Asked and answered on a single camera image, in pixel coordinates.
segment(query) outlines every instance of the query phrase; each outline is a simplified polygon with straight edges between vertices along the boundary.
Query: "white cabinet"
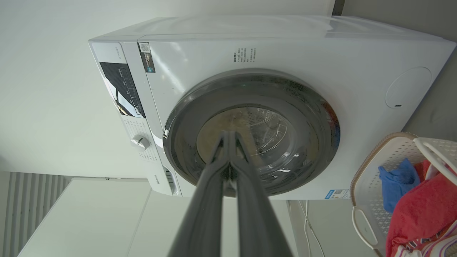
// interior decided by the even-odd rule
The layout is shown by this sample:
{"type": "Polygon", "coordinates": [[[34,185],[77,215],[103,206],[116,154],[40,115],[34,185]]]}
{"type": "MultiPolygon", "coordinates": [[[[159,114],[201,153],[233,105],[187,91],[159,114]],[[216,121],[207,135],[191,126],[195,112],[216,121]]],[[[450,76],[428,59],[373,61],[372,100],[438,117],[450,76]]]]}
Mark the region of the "white cabinet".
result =
{"type": "MultiPolygon", "coordinates": [[[[165,257],[191,198],[163,195],[147,180],[76,178],[67,186],[20,257],[165,257]]],[[[284,200],[271,201],[295,256],[284,200]]],[[[222,256],[237,257],[236,199],[223,200],[222,256]]]]}
{"type": "Polygon", "coordinates": [[[125,257],[151,187],[146,180],[73,179],[20,257],[125,257]]]}
{"type": "MultiPolygon", "coordinates": [[[[133,239],[128,257],[167,256],[178,232],[190,198],[166,196],[152,191],[133,239]]],[[[285,200],[271,204],[294,256],[298,256],[285,200]]],[[[221,256],[239,256],[238,209],[236,199],[223,200],[221,256]]]]}

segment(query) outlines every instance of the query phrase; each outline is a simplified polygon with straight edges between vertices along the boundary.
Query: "qr code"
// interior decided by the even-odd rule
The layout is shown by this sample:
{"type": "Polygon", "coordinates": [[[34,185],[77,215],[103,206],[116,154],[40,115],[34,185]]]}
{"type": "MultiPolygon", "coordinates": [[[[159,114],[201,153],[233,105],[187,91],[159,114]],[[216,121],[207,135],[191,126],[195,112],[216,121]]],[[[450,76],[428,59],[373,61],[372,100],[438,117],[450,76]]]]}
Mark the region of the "qr code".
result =
{"type": "Polygon", "coordinates": [[[140,50],[142,53],[150,53],[151,50],[149,49],[149,43],[139,43],[140,50]]]}

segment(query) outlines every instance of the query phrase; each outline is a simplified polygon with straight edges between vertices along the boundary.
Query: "laundry basket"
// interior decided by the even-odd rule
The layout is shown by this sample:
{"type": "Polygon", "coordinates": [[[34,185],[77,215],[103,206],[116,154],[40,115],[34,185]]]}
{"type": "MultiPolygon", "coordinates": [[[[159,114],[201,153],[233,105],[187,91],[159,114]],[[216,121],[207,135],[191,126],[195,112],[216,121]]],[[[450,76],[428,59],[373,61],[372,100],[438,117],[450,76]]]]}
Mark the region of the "laundry basket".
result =
{"type": "Polygon", "coordinates": [[[383,139],[362,163],[351,183],[352,223],[360,238],[379,256],[385,256],[387,232],[392,215],[384,210],[382,183],[379,166],[387,171],[397,169],[400,162],[408,158],[412,164],[428,159],[431,164],[457,185],[457,177],[443,163],[457,171],[457,143],[419,138],[409,133],[393,133],[383,139]],[[365,219],[365,227],[356,214],[365,219]]]}

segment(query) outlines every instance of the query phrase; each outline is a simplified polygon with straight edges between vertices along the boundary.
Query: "cable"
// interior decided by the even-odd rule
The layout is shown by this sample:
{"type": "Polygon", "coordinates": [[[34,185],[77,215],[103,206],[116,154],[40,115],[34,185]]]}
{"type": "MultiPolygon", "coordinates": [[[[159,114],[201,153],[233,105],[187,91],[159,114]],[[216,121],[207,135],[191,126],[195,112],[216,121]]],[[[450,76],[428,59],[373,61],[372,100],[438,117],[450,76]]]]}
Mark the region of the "cable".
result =
{"type": "Polygon", "coordinates": [[[319,239],[316,237],[316,233],[313,230],[313,227],[311,226],[311,223],[309,222],[308,219],[308,200],[306,200],[306,211],[305,208],[303,208],[302,202],[298,201],[300,203],[300,207],[302,208],[303,214],[305,215],[305,225],[303,226],[305,230],[305,237],[306,237],[306,242],[308,243],[308,256],[311,257],[311,245],[309,244],[309,238],[308,234],[306,232],[306,224],[308,224],[309,228],[311,229],[311,232],[316,239],[317,243],[319,244],[320,252],[322,253],[322,256],[325,257],[324,251],[322,250],[322,246],[320,245],[319,239]]]}

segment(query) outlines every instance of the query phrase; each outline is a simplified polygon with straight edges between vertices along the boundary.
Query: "front-loading washing machine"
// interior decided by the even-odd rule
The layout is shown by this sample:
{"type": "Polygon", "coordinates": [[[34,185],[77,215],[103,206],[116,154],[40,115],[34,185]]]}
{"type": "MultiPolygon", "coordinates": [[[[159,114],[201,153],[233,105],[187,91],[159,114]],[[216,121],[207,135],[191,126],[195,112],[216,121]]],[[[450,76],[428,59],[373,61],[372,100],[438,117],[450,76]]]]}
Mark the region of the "front-loading washing machine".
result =
{"type": "Polygon", "coordinates": [[[271,199],[348,198],[455,47],[344,16],[157,18],[89,45],[153,190],[191,196],[235,130],[271,199]]]}

